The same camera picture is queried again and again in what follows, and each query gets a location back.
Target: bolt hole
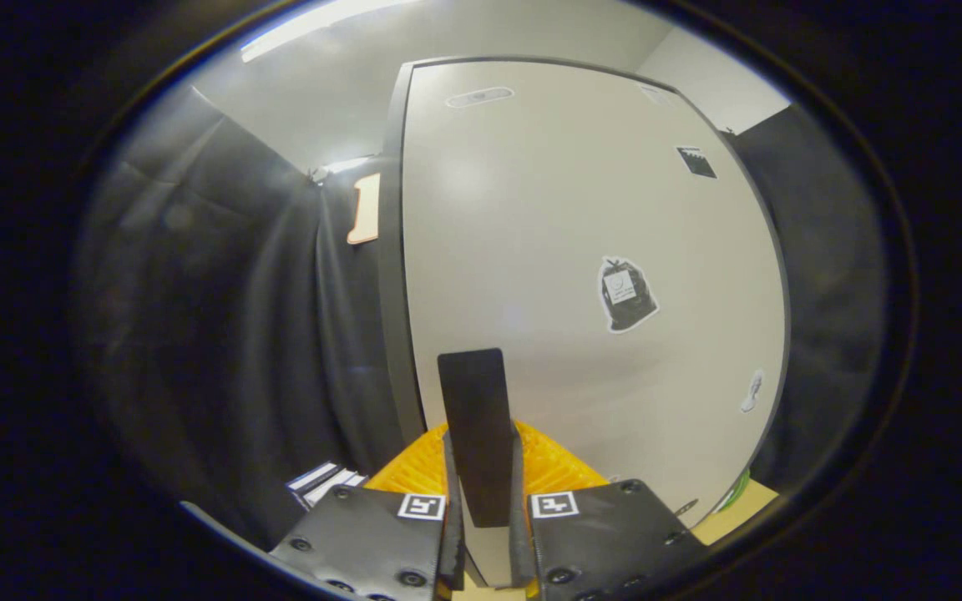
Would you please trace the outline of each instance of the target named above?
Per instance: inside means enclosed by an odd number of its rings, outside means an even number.
[[[399,579],[401,583],[407,586],[425,586],[425,577],[418,572],[403,572]]]
[[[345,582],[337,581],[337,579],[331,579],[331,581],[327,582],[332,586],[339,588],[340,590],[346,590],[348,593],[355,593],[355,588]]]
[[[566,584],[574,579],[574,572],[566,568],[556,568],[549,572],[549,582],[551,584]]]
[[[669,535],[667,535],[667,538],[666,540],[663,541],[663,543],[664,544],[678,543],[678,541],[681,540],[685,536],[685,533],[687,532],[688,530],[675,530],[675,532],[669,533]]]

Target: black sticker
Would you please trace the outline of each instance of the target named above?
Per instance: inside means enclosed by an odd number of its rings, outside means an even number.
[[[633,330],[660,310],[645,272],[621,256],[604,256],[600,263],[600,300],[610,318],[608,331],[612,334]]]
[[[696,147],[676,147],[678,149],[678,154],[682,156],[682,160],[685,161],[685,167],[692,174],[702,175],[705,178],[718,179],[718,175],[715,175],[715,170],[711,168],[711,164],[707,163],[707,157],[703,156],[703,151]]]

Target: black curtain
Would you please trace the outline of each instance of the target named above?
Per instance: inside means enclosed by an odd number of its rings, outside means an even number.
[[[785,391],[753,479],[797,490],[865,407],[885,332],[886,264],[867,186],[825,129],[792,105],[727,136],[782,242],[792,339]]]
[[[272,548],[302,515],[287,480],[329,460],[371,472],[402,448],[374,452],[333,406],[321,187],[193,88],[150,110],[99,182],[75,298],[100,410],[158,486]]]

